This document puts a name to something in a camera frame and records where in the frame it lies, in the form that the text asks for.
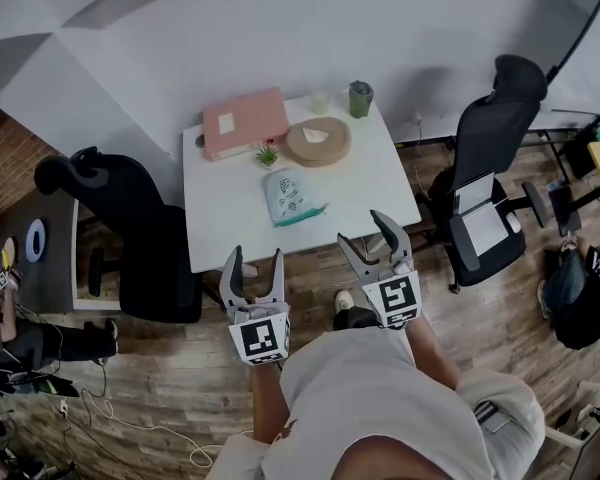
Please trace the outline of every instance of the green plant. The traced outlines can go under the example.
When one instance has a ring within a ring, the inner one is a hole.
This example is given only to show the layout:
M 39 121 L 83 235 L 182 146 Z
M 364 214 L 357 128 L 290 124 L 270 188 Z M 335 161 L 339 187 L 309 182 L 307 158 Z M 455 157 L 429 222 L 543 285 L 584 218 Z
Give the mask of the green plant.
M 271 167 L 278 160 L 278 152 L 272 146 L 265 146 L 260 148 L 260 151 L 256 155 L 256 159 L 262 165 L 266 165 L 267 167 Z

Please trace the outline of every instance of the paper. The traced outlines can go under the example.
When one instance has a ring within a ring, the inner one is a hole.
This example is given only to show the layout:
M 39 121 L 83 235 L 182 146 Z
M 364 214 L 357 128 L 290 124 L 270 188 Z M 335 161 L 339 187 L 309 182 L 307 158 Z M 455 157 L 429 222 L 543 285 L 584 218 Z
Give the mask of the paper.
M 329 136 L 328 133 L 321 132 L 320 130 L 312 130 L 311 128 L 303 128 L 302 133 L 304 133 L 304 138 L 307 139 L 307 142 L 311 142 L 312 144 L 324 142 Z
M 471 181 L 455 191 L 455 215 L 462 215 L 491 199 L 493 173 Z
M 218 126 L 220 127 L 220 135 L 235 130 L 233 125 L 233 114 L 222 114 L 218 117 Z
M 462 217 L 476 254 L 487 252 L 509 236 L 493 203 L 487 203 Z

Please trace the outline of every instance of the black pants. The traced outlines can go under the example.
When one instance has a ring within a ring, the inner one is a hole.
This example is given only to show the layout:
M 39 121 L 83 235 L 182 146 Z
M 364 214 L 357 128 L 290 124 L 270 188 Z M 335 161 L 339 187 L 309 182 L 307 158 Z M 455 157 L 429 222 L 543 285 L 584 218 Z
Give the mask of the black pants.
M 376 314 L 370 309 L 354 306 L 351 309 L 343 309 L 333 319 L 333 330 L 363 329 L 364 327 L 378 327 Z
M 62 333 L 62 349 L 60 350 L 60 333 L 56 327 L 41 324 L 43 343 L 42 357 L 61 359 L 62 361 L 91 361 L 116 354 L 116 341 L 113 335 L 104 329 L 74 329 L 56 326 Z

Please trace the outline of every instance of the black office chair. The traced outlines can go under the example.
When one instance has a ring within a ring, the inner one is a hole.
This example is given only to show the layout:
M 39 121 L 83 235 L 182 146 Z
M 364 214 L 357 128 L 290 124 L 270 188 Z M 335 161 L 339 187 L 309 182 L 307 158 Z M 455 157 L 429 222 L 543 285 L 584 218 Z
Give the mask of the black office chair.
M 509 200 L 494 178 L 491 203 L 508 236 L 480 256 L 476 254 L 461 215 L 457 214 L 456 190 L 490 173 L 506 171 L 540 110 L 547 95 L 547 82 L 540 68 L 516 55 L 496 59 L 496 77 L 491 95 L 473 102 L 458 124 L 453 167 L 434 180 L 428 199 L 419 197 L 431 210 L 437 232 L 428 235 L 432 242 L 445 245 L 455 274 L 451 291 L 478 284 L 498 273 L 525 250 L 522 231 L 514 232 L 507 215 L 521 208 L 533 208 L 538 223 L 544 227 L 549 217 L 540 194 L 530 182 L 522 188 L 526 196 Z
M 202 292 L 219 297 L 192 274 L 185 212 L 164 204 L 145 168 L 132 158 L 91 147 L 67 159 L 56 156 L 36 167 L 43 194 L 62 189 L 83 203 L 124 240 L 122 258 L 104 261 L 95 249 L 89 291 L 100 295 L 104 272 L 120 270 L 120 308 L 146 320 L 192 323 L 200 319 Z

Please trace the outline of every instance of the black desk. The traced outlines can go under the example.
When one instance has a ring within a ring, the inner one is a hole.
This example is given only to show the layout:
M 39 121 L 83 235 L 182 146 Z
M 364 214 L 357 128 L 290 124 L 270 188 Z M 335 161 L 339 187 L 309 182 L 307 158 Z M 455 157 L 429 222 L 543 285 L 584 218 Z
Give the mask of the black desk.
M 16 242 L 16 268 L 23 274 L 19 302 L 37 313 L 67 313 L 74 309 L 74 208 L 75 200 L 61 190 L 50 196 L 34 190 L 0 220 L 0 250 L 7 238 L 13 237 Z M 46 244 L 40 260 L 29 263 L 25 243 L 35 219 L 44 224 Z

